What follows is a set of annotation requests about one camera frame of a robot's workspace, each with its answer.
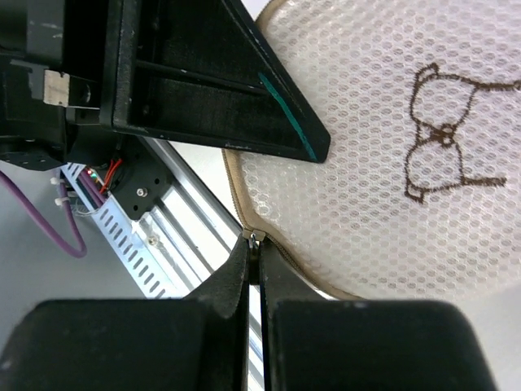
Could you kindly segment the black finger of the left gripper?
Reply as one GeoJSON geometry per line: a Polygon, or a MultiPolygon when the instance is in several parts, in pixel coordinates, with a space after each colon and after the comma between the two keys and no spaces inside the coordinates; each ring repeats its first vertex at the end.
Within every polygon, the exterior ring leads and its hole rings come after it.
{"type": "Polygon", "coordinates": [[[240,1],[111,1],[99,120],[322,163],[331,137],[240,1]]]}

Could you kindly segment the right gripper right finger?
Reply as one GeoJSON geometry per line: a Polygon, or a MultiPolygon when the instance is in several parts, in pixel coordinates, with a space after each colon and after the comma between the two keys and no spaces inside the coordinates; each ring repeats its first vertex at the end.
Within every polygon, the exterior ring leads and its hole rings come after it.
{"type": "Polygon", "coordinates": [[[328,300],[260,247],[268,390],[494,390],[467,318],[424,300],[328,300]]]}

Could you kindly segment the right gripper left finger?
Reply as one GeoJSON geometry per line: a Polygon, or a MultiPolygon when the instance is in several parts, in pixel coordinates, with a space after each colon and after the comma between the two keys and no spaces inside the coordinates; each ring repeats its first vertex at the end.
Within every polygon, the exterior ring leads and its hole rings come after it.
{"type": "Polygon", "coordinates": [[[1,355],[4,390],[245,390],[249,246],[182,299],[53,300],[1,355]]]}

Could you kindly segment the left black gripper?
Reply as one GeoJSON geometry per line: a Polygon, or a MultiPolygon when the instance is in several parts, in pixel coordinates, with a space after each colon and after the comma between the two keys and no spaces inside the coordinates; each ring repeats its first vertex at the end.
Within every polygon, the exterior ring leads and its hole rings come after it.
{"type": "Polygon", "coordinates": [[[1,160],[46,171],[105,165],[100,125],[106,1],[1,3],[1,160]]]}

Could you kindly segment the beige round laundry bag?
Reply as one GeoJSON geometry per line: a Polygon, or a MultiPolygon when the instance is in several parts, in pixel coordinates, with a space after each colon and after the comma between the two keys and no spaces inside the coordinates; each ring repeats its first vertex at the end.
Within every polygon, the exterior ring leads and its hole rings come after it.
{"type": "Polygon", "coordinates": [[[519,2],[272,1],[257,23],[331,146],[225,152],[244,225],[337,297],[518,285],[519,2]]]}

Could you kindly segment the aluminium mounting rail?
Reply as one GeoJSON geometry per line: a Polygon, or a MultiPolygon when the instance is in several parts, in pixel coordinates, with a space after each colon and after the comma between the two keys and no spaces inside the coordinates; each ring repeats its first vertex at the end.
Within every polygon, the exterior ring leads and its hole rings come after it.
{"type": "Polygon", "coordinates": [[[220,150],[147,138],[170,178],[134,228],[166,276],[167,297],[185,297],[225,264],[242,227],[220,150]]]}

